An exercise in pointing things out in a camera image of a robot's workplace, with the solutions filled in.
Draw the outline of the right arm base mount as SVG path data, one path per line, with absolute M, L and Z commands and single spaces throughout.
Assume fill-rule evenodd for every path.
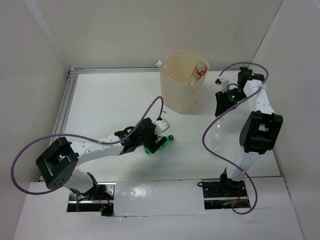
M 202 188 L 205 210 L 231 209 L 232 207 L 238 209 L 251 206 L 244 181 L 229 179 L 227 169 L 222 172 L 219 179 L 200 181 L 197 186 Z

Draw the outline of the clear bottle blue-white cap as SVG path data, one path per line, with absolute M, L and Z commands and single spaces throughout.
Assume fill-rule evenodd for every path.
M 210 129 L 210 149 L 221 155 L 224 150 L 224 123 L 223 118 L 219 119 Z

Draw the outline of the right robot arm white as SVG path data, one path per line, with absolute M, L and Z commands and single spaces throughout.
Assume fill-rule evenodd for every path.
M 245 178 L 245 173 L 251 168 L 255 160 L 274 148 L 280 129 L 283 124 L 283 117 L 276 114 L 271 107 L 263 81 L 262 74 L 254 73 L 247 67 L 241 67 L 237 75 L 235 88 L 228 80 L 221 81 L 221 91 L 215 94 L 217 107 L 215 116 L 219 116 L 231 109 L 241 100 L 257 93 L 248 100 L 250 114 L 243 125 L 239 135 L 239 144 L 242 153 L 239 155 L 229 174 L 230 179 L 219 182 L 218 190 L 223 196 L 230 196 L 236 189 L 235 182 Z

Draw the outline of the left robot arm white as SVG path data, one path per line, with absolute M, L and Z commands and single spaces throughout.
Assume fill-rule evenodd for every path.
M 93 174 L 80 171 L 79 165 L 104 157 L 128 154 L 141 146 L 153 154 L 167 141 L 161 134 L 169 128 L 166 119 L 152 121 L 145 118 L 137 128 L 127 127 L 97 142 L 71 142 L 66 137 L 59 137 L 35 163 L 49 190 L 66 187 L 92 200 L 101 188 Z

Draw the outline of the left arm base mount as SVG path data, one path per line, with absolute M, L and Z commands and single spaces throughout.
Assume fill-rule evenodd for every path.
M 70 190 L 66 211 L 68 213 L 98 213 L 101 216 L 114 216 L 114 197 L 116 182 L 99 182 L 94 196 L 85 197 Z

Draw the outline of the red cap label bottle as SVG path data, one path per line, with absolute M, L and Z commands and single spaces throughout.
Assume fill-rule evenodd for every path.
M 206 74 L 207 70 L 208 67 L 205 63 L 198 62 L 190 75 L 188 85 L 196 84 Z

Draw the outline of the green plastic bottle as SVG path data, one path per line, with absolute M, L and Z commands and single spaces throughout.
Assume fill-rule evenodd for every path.
M 172 142 L 174 140 L 174 136 L 172 134 L 167 135 L 167 136 L 159 136 L 158 139 L 154 142 L 153 145 L 150 146 L 144 146 L 144 152 L 147 155 L 152 155 L 155 152 L 157 152 L 160 149 L 166 148 L 170 142 Z

